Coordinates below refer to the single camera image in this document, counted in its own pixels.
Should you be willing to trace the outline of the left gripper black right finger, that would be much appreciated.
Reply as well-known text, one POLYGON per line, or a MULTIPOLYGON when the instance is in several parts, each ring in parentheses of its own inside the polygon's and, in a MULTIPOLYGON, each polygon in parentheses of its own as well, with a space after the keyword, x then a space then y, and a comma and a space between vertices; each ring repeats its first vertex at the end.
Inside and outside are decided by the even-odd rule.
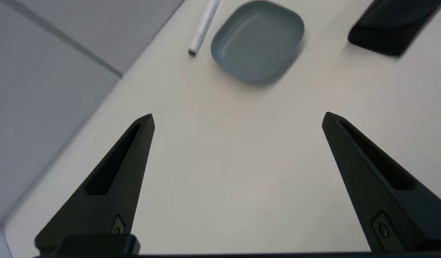
POLYGON ((441 253, 441 199, 345 118, 322 130, 375 253, 441 253))

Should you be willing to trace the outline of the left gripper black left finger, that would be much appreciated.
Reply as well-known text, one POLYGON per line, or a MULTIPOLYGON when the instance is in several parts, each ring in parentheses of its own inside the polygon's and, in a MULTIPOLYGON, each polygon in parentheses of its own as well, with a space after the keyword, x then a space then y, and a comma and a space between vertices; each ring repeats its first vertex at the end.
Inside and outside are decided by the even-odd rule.
POLYGON ((153 140, 152 114, 135 120, 35 238, 40 252, 138 252, 131 234, 153 140))

